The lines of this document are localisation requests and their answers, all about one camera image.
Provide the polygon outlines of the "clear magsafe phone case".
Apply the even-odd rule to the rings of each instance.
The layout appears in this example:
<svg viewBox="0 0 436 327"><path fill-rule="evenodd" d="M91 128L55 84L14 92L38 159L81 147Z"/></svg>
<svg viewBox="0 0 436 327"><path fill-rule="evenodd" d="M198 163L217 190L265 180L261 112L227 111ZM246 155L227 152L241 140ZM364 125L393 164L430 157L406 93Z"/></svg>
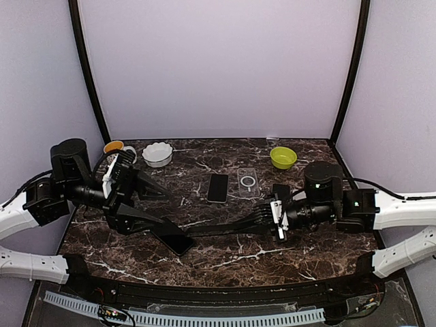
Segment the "clear magsafe phone case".
<svg viewBox="0 0 436 327"><path fill-rule="evenodd" d="M260 188L255 168L239 168L237 170L237 179L240 197L260 197Z"/></svg>

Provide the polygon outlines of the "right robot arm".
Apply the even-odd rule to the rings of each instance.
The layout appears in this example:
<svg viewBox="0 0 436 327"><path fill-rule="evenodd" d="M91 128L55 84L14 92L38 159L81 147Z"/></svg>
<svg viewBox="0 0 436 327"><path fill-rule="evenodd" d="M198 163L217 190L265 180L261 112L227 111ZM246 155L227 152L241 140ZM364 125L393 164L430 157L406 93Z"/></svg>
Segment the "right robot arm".
<svg viewBox="0 0 436 327"><path fill-rule="evenodd" d="M244 218L237 230L243 234L273 232L279 241L290 230L333 222L347 233L364 233L395 227L421 226L422 231L385 249L358 258L356 274L348 279L348 290L363 295L374 284L396 271L435 255L435 194L389 191L368 182L368 188L344 190L341 166L314 161L304 170L305 197L295 200L274 195Z"/></svg>

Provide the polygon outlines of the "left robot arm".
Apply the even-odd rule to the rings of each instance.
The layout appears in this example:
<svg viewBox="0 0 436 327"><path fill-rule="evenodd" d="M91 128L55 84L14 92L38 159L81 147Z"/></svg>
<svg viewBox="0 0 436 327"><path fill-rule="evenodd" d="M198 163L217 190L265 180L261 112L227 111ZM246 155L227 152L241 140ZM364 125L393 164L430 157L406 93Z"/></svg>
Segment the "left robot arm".
<svg viewBox="0 0 436 327"><path fill-rule="evenodd" d="M101 210L110 229L121 235L150 231L175 255L193 244L190 237L167 218L158 218L134 206L141 200L166 200L169 192L143 171L134 168L131 151L113 150L114 160L101 180L89 161L87 144L71 138L50 150L51 170L29 179L1 205L1 238L45 226L69 214L69 204Z"/></svg>

